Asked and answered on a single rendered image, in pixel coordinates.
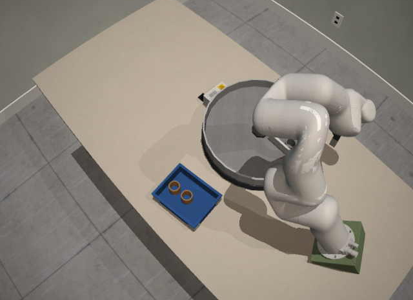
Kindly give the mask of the bronze bushing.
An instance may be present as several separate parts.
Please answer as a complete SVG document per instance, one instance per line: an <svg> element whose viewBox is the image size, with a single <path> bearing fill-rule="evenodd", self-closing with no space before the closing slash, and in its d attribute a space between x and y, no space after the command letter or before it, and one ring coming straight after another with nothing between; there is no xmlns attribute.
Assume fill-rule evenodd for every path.
<svg viewBox="0 0 413 300"><path fill-rule="evenodd" d="M190 195L191 198L190 198L189 200L185 200L185 199L183 199L183 197L184 197L185 195ZM183 191L183 192L181 193L181 198L182 198L182 202L183 202L184 204L187 204L187 205L190 204L190 203L193 201L192 192L189 191L189 190Z"/></svg>
<svg viewBox="0 0 413 300"><path fill-rule="evenodd" d="M173 186L178 186L179 188L178 188L177 190L171 190L171 188L172 188ZM173 195L179 194L180 191L181 191L181 187L180 187L179 182L177 182L177 181L172 181L172 182L170 182L170 184L169 184L169 189L170 189L170 193L171 193L171 194L173 194Z"/></svg>

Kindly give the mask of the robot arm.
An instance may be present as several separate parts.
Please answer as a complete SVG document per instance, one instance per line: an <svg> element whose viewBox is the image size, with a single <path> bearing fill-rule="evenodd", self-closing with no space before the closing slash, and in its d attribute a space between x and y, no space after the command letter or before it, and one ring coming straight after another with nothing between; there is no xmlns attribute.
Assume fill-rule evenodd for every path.
<svg viewBox="0 0 413 300"><path fill-rule="evenodd" d="M297 140L283 163L267 170L266 198L280 219L310 227L328 259L357 257L353 247L359 246L342 222L337 199L327 194L320 158L328 129L334 135L329 145L335 147L341 136L357 136L361 124L375 116L371 100L322 74L283 75L254 109L252 121L261 135Z"/></svg>

